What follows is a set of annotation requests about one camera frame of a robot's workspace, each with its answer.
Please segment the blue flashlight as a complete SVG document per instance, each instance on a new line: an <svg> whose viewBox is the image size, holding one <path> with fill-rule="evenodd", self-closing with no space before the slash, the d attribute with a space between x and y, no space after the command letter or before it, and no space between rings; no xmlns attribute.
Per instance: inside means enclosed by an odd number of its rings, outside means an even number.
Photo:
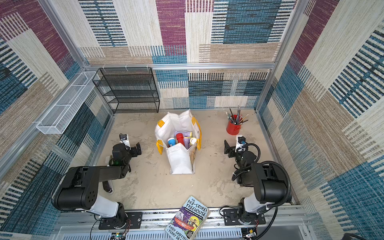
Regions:
<svg viewBox="0 0 384 240"><path fill-rule="evenodd" d="M169 147L175 146L177 144L177 140L175 138L169 138L168 139L168 145Z"/></svg>

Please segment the purple flashlight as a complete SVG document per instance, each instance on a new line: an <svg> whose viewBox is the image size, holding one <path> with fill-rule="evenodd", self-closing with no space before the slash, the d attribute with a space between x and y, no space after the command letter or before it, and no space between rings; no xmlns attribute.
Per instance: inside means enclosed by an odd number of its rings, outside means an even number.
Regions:
<svg viewBox="0 0 384 240"><path fill-rule="evenodd" d="M184 146L188 150L190 148L190 137L184 137Z"/></svg>
<svg viewBox="0 0 384 240"><path fill-rule="evenodd" d="M186 137L186 138L192 138L193 137L193 132L191 132L191 131L175 131L174 132L175 137L177 137L178 134L182 134L183 137Z"/></svg>

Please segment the white tote bag yellow handles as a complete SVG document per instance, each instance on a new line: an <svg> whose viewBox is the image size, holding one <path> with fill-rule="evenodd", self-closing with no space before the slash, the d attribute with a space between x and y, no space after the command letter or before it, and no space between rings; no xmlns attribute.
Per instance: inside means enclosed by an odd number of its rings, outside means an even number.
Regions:
<svg viewBox="0 0 384 240"><path fill-rule="evenodd" d="M194 174L196 151L202 147L202 131L190 110L167 113L155 128L157 148L167 155L174 175Z"/></svg>

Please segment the red flashlight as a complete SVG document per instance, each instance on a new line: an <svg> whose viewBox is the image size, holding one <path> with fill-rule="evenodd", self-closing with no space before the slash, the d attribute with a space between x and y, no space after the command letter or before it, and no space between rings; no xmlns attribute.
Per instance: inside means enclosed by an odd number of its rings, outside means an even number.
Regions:
<svg viewBox="0 0 384 240"><path fill-rule="evenodd" d="M177 139L178 143L180 143L184 146L184 135L182 133L177 133L176 139Z"/></svg>

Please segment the purple flashlight lone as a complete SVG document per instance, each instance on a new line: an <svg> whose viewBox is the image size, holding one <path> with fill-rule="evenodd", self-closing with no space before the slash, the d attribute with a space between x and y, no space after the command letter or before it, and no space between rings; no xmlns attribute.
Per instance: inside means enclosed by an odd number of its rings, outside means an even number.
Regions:
<svg viewBox="0 0 384 240"><path fill-rule="evenodd" d="M190 146L195 145L198 142L197 138L190 138Z"/></svg>

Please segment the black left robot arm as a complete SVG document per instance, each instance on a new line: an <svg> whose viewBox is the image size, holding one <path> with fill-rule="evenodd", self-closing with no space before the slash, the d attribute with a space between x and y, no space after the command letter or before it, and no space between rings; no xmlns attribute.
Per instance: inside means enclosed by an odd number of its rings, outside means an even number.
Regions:
<svg viewBox="0 0 384 240"><path fill-rule="evenodd" d="M107 166L71 167L57 189L52 191L52 205L65 212L85 211L99 216L99 230L128 229L134 222L120 202L99 194L99 183L123 179L130 173L130 161L142 154L140 143L134 147L117 144Z"/></svg>

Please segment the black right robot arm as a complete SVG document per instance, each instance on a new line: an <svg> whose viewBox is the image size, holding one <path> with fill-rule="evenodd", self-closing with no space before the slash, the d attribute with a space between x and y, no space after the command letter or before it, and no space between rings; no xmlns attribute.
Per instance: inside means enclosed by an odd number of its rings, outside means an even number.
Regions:
<svg viewBox="0 0 384 240"><path fill-rule="evenodd" d="M281 205L292 200L292 184L285 168L274 161L260 162L261 149L247 143L239 136L231 147L224 142L224 153L235 158L232 181L254 192L242 198L237 207L223 206L219 209L226 226L246 225L242 230L245 240L259 240L272 227Z"/></svg>

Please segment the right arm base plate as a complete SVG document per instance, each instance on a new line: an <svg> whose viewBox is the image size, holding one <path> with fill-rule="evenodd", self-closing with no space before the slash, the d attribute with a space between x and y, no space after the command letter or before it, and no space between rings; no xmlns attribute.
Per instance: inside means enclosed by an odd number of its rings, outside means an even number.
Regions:
<svg viewBox="0 0 384 240"><path fill-rule="evenodd" d="M237 209L233 208L219 210L221 216L224 217L226 226L266 224L265 217L261 214L242 212L239 215L238 212Z"/></svg>

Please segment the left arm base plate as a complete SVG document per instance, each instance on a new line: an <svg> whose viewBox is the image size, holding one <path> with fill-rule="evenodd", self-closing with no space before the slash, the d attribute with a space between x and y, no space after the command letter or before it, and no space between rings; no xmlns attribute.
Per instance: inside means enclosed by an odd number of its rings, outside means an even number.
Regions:
<svg viewBox="0 0 384 240"><path fill-rule="evenodd" d="M143 212L126 212L122 217L101 218L99 230L139 229L141 227Z"/></svg>

